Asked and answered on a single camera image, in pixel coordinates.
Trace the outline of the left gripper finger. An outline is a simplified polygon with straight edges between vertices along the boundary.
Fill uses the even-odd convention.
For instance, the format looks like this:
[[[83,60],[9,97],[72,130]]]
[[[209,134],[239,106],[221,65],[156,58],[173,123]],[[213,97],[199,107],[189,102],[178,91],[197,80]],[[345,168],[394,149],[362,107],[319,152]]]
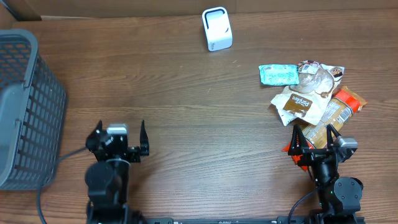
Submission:
[[[100,143],[101,132],[103,128],[102,120],[98,121],[98,124],[94,130],[88,135],[86,139],[86,146],[98,146]]]
[[[149,155],[149,138],[145,129],[145,121],[142,120],[141,122],[141,130],[140,130],[140,154],[142,156]]]

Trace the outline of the beige brown bread bag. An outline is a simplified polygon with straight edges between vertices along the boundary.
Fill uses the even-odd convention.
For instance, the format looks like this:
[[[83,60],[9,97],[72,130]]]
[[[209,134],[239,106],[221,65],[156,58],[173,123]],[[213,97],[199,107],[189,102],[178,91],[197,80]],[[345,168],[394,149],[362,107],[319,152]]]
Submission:
[[[305,60],[298,66],[298,85],[286,86],[271,104],[316,125],[323,116],[331,95],[341,83],[345,68]]]

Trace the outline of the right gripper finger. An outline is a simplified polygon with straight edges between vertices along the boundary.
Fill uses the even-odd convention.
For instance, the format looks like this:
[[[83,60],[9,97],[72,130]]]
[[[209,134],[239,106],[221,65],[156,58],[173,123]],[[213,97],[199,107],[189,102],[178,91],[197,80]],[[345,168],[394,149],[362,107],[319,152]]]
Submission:
[[[328,149],[334,146],[333,137],[337,138],[339,136],[341,136],[341,134],[335,129],[332,124],[328,124],[326,126],[326,140]]]
[[[305,136],[298,124],[293,126],[292,139],[288,149],[289,156],[301,156],[311,151]]]

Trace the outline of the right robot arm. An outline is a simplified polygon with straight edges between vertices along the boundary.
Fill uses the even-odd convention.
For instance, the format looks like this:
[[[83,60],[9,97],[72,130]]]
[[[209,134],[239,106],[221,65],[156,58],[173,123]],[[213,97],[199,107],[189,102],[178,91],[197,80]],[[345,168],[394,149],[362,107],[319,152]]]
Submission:
[[[293,205],[287,216],[288,223],[295,221],[293,214],[298,205],[314,194],[318,195],[320,208],[301,218],[303,223],[364,223],[364,218],[356,216],[361,209],[363,183],[338,173],[339,164],[357,149],[358,142],[354,138],[344,138],[331,124],[326,126],[326,147],[311,149],[300,126],[294,125],[287,153],[298,157],[299,167],[310,169],[315,189]]]

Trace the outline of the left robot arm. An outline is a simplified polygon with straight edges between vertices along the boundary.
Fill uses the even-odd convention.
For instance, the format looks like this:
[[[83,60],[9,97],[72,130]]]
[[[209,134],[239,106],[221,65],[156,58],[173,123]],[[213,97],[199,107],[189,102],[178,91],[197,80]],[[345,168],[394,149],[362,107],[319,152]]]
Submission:
[[[97,160],[85,173],[89,197],[87,223],[147,222],[141,212],[131,210],[127,204],[131,164],[149,155],[145,122],[141,123],[139,146],[130,146],[128,135],[126,124],[110,124],[103,129],[100,121],[86,139],[86,148]]]

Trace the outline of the teal snack packet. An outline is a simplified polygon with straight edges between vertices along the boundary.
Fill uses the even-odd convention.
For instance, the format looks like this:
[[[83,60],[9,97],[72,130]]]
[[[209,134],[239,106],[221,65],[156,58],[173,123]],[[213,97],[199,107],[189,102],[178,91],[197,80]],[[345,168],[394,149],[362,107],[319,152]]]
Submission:
[[[299,74],[296,65],[260,65],[259,75],[263,85],[286,86],[299,84]]]

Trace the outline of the orange spaghetti packet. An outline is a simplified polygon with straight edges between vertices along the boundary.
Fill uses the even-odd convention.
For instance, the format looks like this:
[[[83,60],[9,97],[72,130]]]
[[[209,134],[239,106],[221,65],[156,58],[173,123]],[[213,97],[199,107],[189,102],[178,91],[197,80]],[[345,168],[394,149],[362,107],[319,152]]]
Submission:
[[[350,117],[361,111],[362,107],[367,103],[362,96],[351,91],[347,86],[341,87],[327,104],[326,111],[317,125],[301,125],[309,148],[321,149],[326,147],[326,126],[332,124],[339,131]]]

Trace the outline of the white tube gold cap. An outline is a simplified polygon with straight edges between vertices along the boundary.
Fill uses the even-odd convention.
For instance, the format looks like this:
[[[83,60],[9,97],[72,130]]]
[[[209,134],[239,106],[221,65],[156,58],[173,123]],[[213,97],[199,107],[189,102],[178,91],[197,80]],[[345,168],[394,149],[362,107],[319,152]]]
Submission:
[[[291,123],[293,120],[297,119],[295,115],[292,113],[289,113],[288,111],[285,111],[283,109],[277,108],[277,113],[282,121],[282,124],[284,126],[287,126],[289,123]]]

